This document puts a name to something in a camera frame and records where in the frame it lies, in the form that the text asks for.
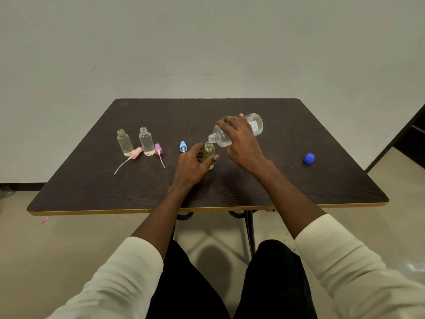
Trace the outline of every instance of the tiled floor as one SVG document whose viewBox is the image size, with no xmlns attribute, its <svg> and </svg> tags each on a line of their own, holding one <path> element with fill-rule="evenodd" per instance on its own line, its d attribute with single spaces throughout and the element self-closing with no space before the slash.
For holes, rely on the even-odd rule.
<svg viewBox="0 0 425 319">
<path fill-rule="evenodd" d="M 425 170 L 391 149 L 369 173 L 390 203 L 380 208 L 326 210 L 380 254 L 390 268 L 425 283 Z M 44 318 L 77 294 L 146 215 L 30 216 L 35 192 L 0 201 L 0 318 Z M 284 241 L 295 249 L 277 213 L 254 214 L 255 240 Z M 175 238 L 223 298 L 231 314 L 249 261 L 243 220 L 197 213 L 178 221 Z M 319 318 L 336 318 L 332 300 L 306 268 Z"/>
</svg>

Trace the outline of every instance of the black pants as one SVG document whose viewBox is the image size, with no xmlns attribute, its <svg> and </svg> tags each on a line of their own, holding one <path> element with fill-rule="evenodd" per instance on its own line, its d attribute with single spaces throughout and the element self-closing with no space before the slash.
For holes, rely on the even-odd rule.
<svg viewBox="0 0 425 319">
<path fill-rule="evenodd" d="M 171 240 L 147 319 L 230 318 L 220 296 Z M 284 243 L 263 241 L 248 265 L 234 319 L 315 318 L 300 257 Z"/>
</svg>

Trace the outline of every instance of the hand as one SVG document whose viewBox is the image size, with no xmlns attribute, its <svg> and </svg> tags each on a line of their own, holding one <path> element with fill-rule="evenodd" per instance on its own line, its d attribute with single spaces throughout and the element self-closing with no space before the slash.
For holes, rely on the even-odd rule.
<svg viewBox="0 0 425 319">
<path fill-rule="evenodd" d="M 232 144 L 226 146 L 226 154 L 238 166 L 253 173 L 267 162 L 242 113 L 239 117 L 225 117 L 216 124 L 232 139 Z"/>
<path fill-rule="evenodd" d="M 201 181 L 210 166 L 218 159 L 218 154 L 216 154 L 199 163 L 196 156 L 203 146 L 204 143 L 197 143 L 188 152 L 180 154 L 172 187 L 181 188 L 188 192 Z"/>
</svg>

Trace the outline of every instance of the person's right arm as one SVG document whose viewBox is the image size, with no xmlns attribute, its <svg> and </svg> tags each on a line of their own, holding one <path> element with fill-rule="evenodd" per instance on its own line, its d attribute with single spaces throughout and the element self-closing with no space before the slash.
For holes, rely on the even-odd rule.
<svg viewBox="0 0 425 319">
<path fill-rule="evenodd" d="M 267 191 L 301 256 L 334 299 L 337 316 L 425 318 L 425 287 L 388 270 L 379 255 L 295 188 L 264 157 L 243 114 L 217 125 L 232 139 L 227 155 Z"/>
</svg>

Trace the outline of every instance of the bottle cap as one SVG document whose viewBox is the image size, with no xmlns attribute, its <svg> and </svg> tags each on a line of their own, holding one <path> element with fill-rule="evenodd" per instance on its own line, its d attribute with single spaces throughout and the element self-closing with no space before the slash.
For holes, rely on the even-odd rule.
<svg viewBox="0 0 425 319">
<path fill-rule="evenodd" d="M 184 151 L 187 152 L 187 145 L 184 143 L 184 141 L 180 142 L 180 151 L 183 152 L 183 148 Z"/>
<path fill-rule="evenodd" d="M 304 157 L 304 162 L 308 163 L 309 165 L 312 164 L 314 160 L 315 160 L 315 155 L 312 153 L 309 153 Z"/>
<path fill-rule="evenodd" d="M 159 145 L 159 143 L 155 143 L 155 154 L 156 155 L 162 154 L 162 149 L 161 149 L 161 146 Z"/>
<path fill-rule="evenodd" d="M 141 152 L 143 151 L 143 149 L 141 147 L 138 147 L 136 149 L 134 149 L 133 151 L 130 152 L 130 156 L 131 159 L 135 159 L 139 156 L 139 154 L 141 154 Z"/>
</svg>

